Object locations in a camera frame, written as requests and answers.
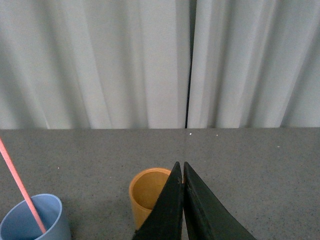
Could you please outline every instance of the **cup rim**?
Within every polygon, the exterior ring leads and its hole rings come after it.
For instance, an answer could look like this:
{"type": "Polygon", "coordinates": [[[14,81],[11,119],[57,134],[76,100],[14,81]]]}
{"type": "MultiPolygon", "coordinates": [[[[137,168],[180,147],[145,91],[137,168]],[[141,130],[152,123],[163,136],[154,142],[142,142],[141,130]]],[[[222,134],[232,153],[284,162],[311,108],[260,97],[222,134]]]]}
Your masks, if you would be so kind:
{"type": "Polygon", "coordinates": [[[137,203],[137,201],[135,200],[134,198],[134,194],[133,194],[133,191],[134,191],[134,185],[136,184],[136,182],[145,174],[148,174],[148,173],[154,173],[154,172],[158,172],[158,173],[164,173],[164,174],[167,174],[168,177],[171,173],[171,170],[167,169],[167,168],[164,168],[164,167],[151,167],[151,168],[147,168],[141,172],[139,172],[137,175],[135,175],[133,177],[133,179],[131,180],[130,182],[130,185],[129,185],[129,196],[130,196],[130,199],[132,202],[134,202],[136,204],[136,206],[138,208],[140,208],[141,210],[145,210],[145,211],[148,211],[148,212],[151,212],[152,209],[148,209],[148,208],[145,208],[144,206],[141,206],[139,203],[137,203]]]}
{"type": "MultiPolygon", "coordinates": [[[[56,220],[54,221],[54,223],[52,224],[52,226],[46,230],[45,233],[43,233],[42,235],[40,235],[39,237],[37,237],[34,240],[40,240],[41,238],[43,238],[44,236],[46,236],[57,224],[57,222],[59,221],[61,214],[62,214],[62,202],[60,200],[60,198],[58,198],[56,195],[50,194],[50,193],[42,193],[42,194],[37,194],[31,197],[31,199],[35,199],[41,196],[46,196],[46,197],[52,197],[54,199],[56,199],[59,203],[59,214],[56,218],[56,220]]],[[[17,207],[19,207],[21,204],[25,203],[26,200],[23,200],[21,202],[19,202],[17,205],[15,205],[13,208],[11,208],[11,210],[5,215],[5,217],[3,218],[2,222],[0,223],[0,237],[2,238],[2,229],[3,229],[3,224],[6,221],[6,219],[9,217],[9,215],[11,214],[11,212],[13,212],[17,207]]]]}

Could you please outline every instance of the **pink straw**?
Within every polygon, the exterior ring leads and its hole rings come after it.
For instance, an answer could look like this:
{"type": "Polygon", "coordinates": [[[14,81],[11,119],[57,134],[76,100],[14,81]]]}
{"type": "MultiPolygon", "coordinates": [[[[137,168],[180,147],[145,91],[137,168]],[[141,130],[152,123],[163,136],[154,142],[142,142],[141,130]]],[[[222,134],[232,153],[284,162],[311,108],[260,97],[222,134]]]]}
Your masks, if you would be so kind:
{"type": "Polygon", "coordinates": [[[8,151],[7,151],[4,143],[2,142],[1,137],[0,137],[0,152],[5,160],[5,163],[7,164],[8,168],[9,168],[16,184],[18,185],[20,192],[22,193],[22,195],[26,201],[26,204],[30,208],[30,211],[31,211],[36,223],[39,225],[41,232],[44,234],[46,232],[46,228],[45,228],[44,224],[42,223],[40,216],[39,216],[33,202],[31,201],[31,198],[30,198],[30,196],[29,196],[29,194],[28,194],[16,168],[15,168],[15,165],[13,164],[13,162],[8,154],[8,151]]]}

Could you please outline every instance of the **curtain gap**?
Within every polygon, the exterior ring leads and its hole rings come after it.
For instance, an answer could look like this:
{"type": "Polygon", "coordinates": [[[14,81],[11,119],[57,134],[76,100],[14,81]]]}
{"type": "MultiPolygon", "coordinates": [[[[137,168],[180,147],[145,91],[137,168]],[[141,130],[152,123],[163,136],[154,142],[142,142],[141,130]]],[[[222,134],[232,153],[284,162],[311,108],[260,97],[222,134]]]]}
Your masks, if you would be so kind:
{"type": "Polygon", "coordinates": [[[194,53],[196,12],[197,12],[197,0],[189,0],[190,71],[189,71],[188,93],[187,93],[187,97],[186,97],[186,111],[185,111],[185,125],[184,125],[185,129],[188,128],[188,114],[189,114],[191,73],[192,73],[192,58],[193,58],[193,53],[194,53]]]}

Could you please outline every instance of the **orange cup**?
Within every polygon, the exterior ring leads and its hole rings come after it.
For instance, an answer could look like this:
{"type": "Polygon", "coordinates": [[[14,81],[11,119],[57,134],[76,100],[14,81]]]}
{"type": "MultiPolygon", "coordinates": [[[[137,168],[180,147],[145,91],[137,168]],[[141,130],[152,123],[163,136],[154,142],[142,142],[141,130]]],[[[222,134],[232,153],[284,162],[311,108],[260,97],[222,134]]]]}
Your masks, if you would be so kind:
{"type": "Polygon", "coordinates": [[[170,173],[169,169],[154,167],[143,170],[132,179],[129,196],[136,230],[154,208],[170,173]]]}

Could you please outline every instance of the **curtain fold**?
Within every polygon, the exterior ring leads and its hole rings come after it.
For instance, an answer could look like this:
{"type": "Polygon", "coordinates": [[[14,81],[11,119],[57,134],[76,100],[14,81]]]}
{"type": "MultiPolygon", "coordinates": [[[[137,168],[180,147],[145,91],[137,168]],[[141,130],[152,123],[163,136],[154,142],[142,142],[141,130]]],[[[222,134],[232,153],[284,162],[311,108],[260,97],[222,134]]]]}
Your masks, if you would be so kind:
{"type": "Polygon", "coordinates": [[[319,69],[318,0],[0,0],[0,129],[320,127],[319,69]]]}

